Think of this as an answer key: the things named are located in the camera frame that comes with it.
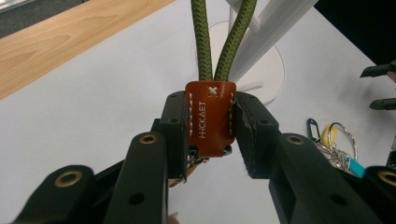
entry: white stand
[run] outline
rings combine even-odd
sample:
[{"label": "white stand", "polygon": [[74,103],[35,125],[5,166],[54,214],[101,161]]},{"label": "white stand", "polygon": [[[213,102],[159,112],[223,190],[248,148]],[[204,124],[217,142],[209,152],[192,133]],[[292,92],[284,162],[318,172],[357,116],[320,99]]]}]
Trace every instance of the white stand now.
[{"label": "white stand", "polygon": [[[239,11],[241,1],[227,0],[231,9],[230,22],[226,23],[230,23],[230,26],[235,18],[233,12]],[[249,93],[256,95],[264,104],[277,97],[283,87],[285,71],[274,44],[317,1],[270,0],[259,17],[253,15],[230,72],[230,81],[237,83],[240,91],[244,85],[245,88],[247,87],[245,91],[256,88],[250,90]],[[217,64],[229,31],[228,25],[225,31],[223,26],[224,24],[218,23],[212,26],[209,31],[214,65]]]}]

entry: green rope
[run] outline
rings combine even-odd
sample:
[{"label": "green rope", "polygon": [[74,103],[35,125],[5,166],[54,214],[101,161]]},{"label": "green rope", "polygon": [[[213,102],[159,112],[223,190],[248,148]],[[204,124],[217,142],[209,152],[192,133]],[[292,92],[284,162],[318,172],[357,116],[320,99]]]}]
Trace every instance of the green rope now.
[{"label": "green rope", "polygon": [[197,46],[199,80],[213,80],[205,0],[191,0],[191,11]]},{"label": "green rope", "polygon": [[225,41],[224,47],[221,51],[218,66],[216,68],[215,80],[228,80],[231,65],[233,64],[233,58],[235,57],[236,51],[238,50],[242,38],[245,35],[245,31],[250,24],[256,3],[257,0],[244,0],[242,2],[238,16],[236,17],[235,23],[233,24],[233,28],[228,34],[227,40]]}]

